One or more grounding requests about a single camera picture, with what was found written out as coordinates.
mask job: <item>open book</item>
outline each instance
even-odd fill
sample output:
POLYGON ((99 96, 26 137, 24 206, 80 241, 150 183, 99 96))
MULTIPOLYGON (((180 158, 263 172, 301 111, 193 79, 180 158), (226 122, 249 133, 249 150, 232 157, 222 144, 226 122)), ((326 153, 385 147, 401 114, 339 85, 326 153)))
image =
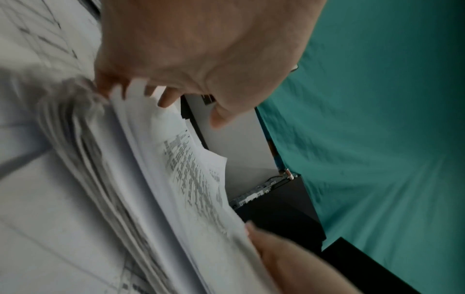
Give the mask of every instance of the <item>open book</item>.
POLYGON ((222 158, 144 96, 145 80, 109 100, 39 68, 13 84, 156 293, 277 292, 228 205, 222 158))

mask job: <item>book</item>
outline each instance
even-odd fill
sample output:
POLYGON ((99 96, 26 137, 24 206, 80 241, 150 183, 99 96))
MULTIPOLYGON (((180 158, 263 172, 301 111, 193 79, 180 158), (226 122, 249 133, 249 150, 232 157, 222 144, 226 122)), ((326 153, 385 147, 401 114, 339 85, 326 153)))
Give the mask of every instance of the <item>book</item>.
POLYGON ((146 80, 108 100, 83 77, 37 67, 12 83, 156 293, 277 293, 228 205, 225 159, 145 97, 146 80))

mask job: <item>turquoise surface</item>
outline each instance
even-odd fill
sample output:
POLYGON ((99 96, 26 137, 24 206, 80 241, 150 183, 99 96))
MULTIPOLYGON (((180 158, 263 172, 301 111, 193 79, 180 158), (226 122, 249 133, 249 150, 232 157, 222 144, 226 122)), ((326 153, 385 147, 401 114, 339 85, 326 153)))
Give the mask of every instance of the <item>turquoise surface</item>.
POLYGON ((299 66, 259 111, 325 245, 465 293, 465 2, 328 0, 299 66))

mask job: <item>hand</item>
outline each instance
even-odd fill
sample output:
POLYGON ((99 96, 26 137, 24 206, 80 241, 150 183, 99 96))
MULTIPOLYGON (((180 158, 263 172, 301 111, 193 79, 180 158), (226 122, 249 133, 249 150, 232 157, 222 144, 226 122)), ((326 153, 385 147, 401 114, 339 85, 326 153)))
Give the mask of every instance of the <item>hand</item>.
POLYGON ((325 1, 103 0, 97 87, 108 94, 147 77, 167 86, 162 107, 185 93, 212 94, 210 123, 221 127, 285 79, 325 1))
POLYGON ((248 237, 284 294, 360 294, 340 273, 323 260, 271 233, 246 224, 248 237))

